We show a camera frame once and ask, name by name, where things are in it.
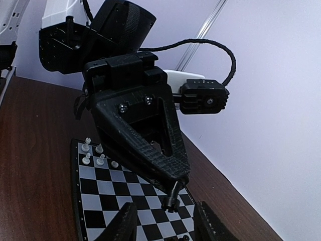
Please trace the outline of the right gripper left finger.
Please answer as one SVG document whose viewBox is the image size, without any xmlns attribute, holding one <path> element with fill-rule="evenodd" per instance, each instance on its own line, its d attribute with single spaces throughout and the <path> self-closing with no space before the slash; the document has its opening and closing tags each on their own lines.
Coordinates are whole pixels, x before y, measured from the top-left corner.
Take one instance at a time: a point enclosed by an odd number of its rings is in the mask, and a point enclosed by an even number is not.
<svg viewBox="0 0 321 241">
<path fill-rule="evenodd" d="M 127 241 L 137 237 L 137 207 L 126 202 L 97 240 Z"/>
</svg>

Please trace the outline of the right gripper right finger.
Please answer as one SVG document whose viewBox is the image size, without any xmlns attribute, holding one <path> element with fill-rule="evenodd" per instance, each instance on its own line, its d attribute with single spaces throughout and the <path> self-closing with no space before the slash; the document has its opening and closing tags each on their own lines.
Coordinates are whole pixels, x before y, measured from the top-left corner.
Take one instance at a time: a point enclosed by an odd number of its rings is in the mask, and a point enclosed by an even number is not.
<svg viewBox="0 0 321 241">
<path fill-rule="evenodd" d="M 238 240 L 205 201 L 198 201 L 195 204 L 193 215 L 194 240 Z"/>
</svg>

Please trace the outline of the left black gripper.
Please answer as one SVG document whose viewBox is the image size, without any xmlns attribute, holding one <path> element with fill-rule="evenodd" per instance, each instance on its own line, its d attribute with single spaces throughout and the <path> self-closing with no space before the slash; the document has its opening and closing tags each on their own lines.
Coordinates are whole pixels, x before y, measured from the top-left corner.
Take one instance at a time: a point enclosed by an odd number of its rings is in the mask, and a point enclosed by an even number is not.
<svg viewBox="0 0 321 241">
<path fill-rule="evenodd" d="M 108 90 L 134 90 L 138 86 L 167 83 L 167 74 L 155 66 L 152 49 L 140 45 L 155 23 L 155 16 L 129 1 L 105 1 L 92 21 L 76 23 L 74 17 L 40 29 L 39 54 L 48 71 L 62 74 L 82 72 L 85 99 L 76 99 L 74 116 Z"/>
</svg>

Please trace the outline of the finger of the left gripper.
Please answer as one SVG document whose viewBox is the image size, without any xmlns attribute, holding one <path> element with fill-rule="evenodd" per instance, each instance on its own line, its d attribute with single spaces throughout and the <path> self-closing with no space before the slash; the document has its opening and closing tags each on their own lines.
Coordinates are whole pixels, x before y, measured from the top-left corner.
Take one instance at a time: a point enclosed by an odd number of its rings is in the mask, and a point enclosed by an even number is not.
<svg viewBox="0 0 321 241">
<path fill-rule="evenodd" d="M 165 171 L 166 156 L 157 151 L 129 124 L 140 120 L 131 113 L 129 104 L 111 104 L 108 100 L 92 105 L 96 129 L 106 154 L 121 165 L 141 176 L 144 180 L 164 193 L 173 188 L 173 178 Z"/>
<path fill-rule="evenodd" d="M 172 95 L 157 98 L 160 120 L 160 145 L 162 147 L 161 167 L 170 179 L 189 182 L 190 165 Z"/>
</svg>

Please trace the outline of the black king chess piece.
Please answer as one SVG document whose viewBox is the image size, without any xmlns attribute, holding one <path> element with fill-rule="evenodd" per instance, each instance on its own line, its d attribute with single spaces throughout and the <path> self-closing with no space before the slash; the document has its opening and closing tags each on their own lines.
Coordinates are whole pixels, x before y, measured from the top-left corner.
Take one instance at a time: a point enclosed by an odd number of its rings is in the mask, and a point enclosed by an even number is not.
<svg viewBox="0 0 321 241">
<path fill-rule="evenodd" d="M 183 241 L 189 241 L 189 240 L 190 240 L 190 238 L 189 238 L 187 235 L 184 235 L 184 236 L 182 237 L 182 239 L 183 239 Z"/>
</svg>

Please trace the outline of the black pawn piece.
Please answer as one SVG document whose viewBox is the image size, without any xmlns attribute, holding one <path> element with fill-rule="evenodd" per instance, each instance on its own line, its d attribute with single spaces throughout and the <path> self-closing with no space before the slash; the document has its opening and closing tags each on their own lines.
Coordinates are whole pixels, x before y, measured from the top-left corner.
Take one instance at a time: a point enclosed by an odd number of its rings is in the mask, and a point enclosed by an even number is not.
<svg viewBox="0 0 321 241">
<path fill-rule="evenodd" d="M 169 213 L 178 212 L 180 201 L 178 200 L 179 192 L 184 188 L 183 182 L 176 181 L 170 193 L 163 199 L 162 209 Z"/>
</svg>

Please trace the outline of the black and white chessboard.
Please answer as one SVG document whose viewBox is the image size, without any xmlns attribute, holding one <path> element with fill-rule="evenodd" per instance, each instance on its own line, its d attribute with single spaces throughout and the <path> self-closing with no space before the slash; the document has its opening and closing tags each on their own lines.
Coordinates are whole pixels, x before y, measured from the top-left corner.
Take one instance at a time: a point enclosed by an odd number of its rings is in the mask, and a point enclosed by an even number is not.
<svg viewBox="0 0 321 241">
<path fill-rule="evenodd" d="M 163 211 L 161 204 L 166 194 L 119 165 L 113 168 L 109 157 L 98 166 L 97 144 L 90 144 L 83 152 L 84 141 L 71 141 L 71 178 L 73 207 L 79 240 L 96 240 L 126 202 L 137 207 L 137 240 L 182 239 L 194 240 L 193 212 L 195 202 L 187 188 L 179 192 L 178 212 Z M 82 158 L 90 153 L 90 164 Z"/>
</svg>

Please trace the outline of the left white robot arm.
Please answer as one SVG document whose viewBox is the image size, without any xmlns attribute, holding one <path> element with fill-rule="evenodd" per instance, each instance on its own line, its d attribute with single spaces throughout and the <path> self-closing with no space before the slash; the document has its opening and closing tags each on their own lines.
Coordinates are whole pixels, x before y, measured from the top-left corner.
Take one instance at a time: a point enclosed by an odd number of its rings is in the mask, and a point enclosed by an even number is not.
<svg viewBox="0 0 321 241">
<path fill-rule="evenodd" d="M 108 156 L 168 195 L 189 181 L 190 165 L 168 75 L 141 44 L 153 14 L 129 1 L 46 1 L 38 32 L 42 66 L 82 73 L 84 101 Z"/>
</svg>

